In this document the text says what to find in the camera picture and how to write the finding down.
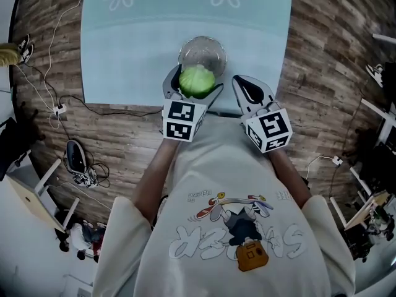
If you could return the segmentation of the white table leg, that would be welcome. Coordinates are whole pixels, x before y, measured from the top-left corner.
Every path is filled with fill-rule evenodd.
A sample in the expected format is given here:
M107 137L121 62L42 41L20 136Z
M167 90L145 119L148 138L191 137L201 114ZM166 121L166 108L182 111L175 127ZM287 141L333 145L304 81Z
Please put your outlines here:
M68 213L67 213L67 215L66 215L66 217L65 217L65 219L64 219L64 222L63 222L63 224L62 224L62 227L64 228L64 230L67 229L67 225L68 225L68 223L69 223L69 221L70 221L72 215L74 214L75 209L76 209L76 207L77 207L79 201L80 201L80 199L79 199L78 197L76 197L76 198L74 199L74 202L73 202L73 204L71 205L71 207L70 207L70 209L69 209L69 211L68 211Z
M57 158L56 161L51 165L51 167L47 170L44 176L40 179L38 184L35 186L34 191L36 194L39 194L41 190L44 188L45 183L50 178L50 176L55 172L57 167L61 164L61 159Z

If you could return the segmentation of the table with light blue cloth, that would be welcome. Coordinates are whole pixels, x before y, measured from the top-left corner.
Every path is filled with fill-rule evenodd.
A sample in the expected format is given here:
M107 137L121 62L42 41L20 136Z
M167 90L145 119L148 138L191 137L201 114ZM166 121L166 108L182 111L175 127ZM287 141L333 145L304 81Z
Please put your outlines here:
M195 37L226 53L224 89L212 111L240 112L231 79L248 75L276 91L291 0L84 0L80 57L87 103L160 106L162 84Z

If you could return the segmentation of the person's right forearm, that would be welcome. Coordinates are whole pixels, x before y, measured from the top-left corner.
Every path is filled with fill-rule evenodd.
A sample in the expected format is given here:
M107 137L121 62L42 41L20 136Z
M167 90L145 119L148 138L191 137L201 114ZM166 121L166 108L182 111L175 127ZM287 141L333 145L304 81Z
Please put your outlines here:
M299 208L303 208L312 195L284 149L270 151L267 155L272 162L278 179L288 189Z

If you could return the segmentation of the clear glass bowl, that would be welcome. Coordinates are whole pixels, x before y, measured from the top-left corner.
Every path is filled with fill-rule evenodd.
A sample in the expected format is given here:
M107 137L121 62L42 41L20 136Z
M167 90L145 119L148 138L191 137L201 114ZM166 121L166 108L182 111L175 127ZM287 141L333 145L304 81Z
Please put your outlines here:
M178 63L183 67L200 64L211 71L216 78L223 75L227 60L222 45L207 36L198 36L183 44L178 56Z

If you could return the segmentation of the black and white sneaker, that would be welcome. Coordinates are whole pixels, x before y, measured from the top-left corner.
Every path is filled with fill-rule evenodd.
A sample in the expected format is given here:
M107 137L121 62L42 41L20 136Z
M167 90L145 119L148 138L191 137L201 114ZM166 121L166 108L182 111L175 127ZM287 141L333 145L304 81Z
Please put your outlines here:
M376 66L372 66L367 64L366 65L366 71L369 73L369 75L376 81L378 86L380 88L383 87L383 82L382 82L382 71L384 70L382 64L378 64Z

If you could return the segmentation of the cluttered wooden desk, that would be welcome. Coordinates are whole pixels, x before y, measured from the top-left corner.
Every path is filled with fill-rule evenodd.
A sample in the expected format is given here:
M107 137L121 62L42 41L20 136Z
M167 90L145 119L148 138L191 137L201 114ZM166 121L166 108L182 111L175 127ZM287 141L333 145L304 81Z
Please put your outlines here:
M342 222L344 230L349 230L358 225L361 225L365 230L367 230L371 221L374 220L375 213L380 207L383 207L387 203L390 194L387 192L380 192L365 197L360 191L358 191L358 197L361 199L363 205L358 209L357 213L350 219L350 221Z

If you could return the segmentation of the spare hand-held gripper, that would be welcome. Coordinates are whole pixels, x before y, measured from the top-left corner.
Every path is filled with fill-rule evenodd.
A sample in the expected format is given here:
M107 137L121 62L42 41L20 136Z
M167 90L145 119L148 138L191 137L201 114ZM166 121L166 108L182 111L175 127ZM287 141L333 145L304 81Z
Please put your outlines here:
M70 139L66 143L64 164L78 186L93 188L98 186L96 171L88 164L85 151L78 141Z

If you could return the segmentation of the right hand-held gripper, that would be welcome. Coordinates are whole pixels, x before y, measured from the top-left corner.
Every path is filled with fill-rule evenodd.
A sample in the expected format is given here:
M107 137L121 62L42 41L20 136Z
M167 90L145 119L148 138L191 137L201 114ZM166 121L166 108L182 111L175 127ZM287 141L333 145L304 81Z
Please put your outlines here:
M239 107L246 135L261 153L267 153L288 145L293 134L286 109L281 108L270 87L247 75L234 75L232 86Z

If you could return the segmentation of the person's left forearm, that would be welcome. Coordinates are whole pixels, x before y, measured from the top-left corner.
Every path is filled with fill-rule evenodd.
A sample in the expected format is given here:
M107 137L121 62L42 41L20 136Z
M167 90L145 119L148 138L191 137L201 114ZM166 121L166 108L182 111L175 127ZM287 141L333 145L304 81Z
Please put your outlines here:
M162 193L173 158L180 141L163 139L155 156L134 190L133 203L148 221L148 229L153 230L153 223L160 208Z

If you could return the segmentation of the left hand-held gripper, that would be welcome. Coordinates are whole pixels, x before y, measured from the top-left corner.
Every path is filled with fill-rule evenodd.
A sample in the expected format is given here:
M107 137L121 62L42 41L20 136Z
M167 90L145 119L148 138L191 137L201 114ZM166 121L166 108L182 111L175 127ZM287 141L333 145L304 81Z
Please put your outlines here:
M184 98L179 92L179 76L182 65L175 66L163 81L165 97L163 117L163 137L181 142L192 142L210 108L224 88L220 83L214 86L204 98Z

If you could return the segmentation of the light wooden desk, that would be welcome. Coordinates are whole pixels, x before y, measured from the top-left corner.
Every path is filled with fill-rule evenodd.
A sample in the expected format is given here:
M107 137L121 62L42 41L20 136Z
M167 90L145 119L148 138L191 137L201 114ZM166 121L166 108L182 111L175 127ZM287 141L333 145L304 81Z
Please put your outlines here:
M55 218L54 214L51 213L41 201L39 195L34 190L21 182L20 180L7 175L7 180L10 182L14 192L19 196L21 201L25 204L27 210L43 222L49 224L50 227L64 232L63 226Z

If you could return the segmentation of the black office chair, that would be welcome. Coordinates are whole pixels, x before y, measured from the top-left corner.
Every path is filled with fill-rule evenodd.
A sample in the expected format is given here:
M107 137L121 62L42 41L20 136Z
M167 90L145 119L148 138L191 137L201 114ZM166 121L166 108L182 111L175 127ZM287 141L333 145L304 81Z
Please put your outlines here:
M38 110L35 109L31 116L27 116L25 105L26 102L23 101L17 107L16 119L10 117L0 124L0 181L4 179L11 165L20 166L36 141L46 138L34 124Z

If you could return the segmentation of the green cabbage ball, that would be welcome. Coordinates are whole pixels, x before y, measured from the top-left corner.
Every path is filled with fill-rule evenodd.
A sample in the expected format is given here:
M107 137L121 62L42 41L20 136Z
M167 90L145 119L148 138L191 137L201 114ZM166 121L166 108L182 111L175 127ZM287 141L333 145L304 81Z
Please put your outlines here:
M189 66L179 76L179 88L189 98L204 98L215 86L215 76L203 65Z

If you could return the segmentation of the cream printed t-shirt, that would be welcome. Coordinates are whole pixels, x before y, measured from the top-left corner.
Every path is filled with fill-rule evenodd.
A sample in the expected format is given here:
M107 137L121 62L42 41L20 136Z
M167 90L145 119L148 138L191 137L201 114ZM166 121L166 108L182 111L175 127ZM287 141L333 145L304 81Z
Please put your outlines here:
M153 230L117 197L93 297L353 297L355 264L326 200L299 208L235 119L180 142Z

